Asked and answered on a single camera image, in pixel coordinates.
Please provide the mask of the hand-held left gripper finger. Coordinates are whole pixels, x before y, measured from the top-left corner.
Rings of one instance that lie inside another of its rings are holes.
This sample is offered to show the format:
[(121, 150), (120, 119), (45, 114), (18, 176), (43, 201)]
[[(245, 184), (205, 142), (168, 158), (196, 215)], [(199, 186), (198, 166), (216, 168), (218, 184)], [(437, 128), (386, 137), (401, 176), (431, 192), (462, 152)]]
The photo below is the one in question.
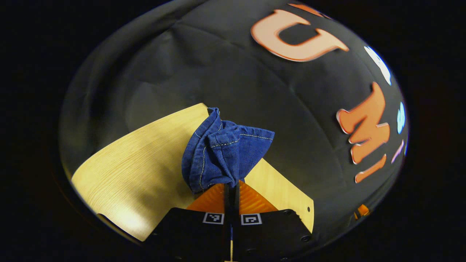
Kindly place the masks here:
[(278, 210), (240, 181), (232, 188), (232, 260), (292, 262), (313, 249), (313, 235), (293, 209)]
[(228, 259), (229, 188), (217, 184), (186, 209), (171, 208), (145, 241), (148, 262), (223, 262)]

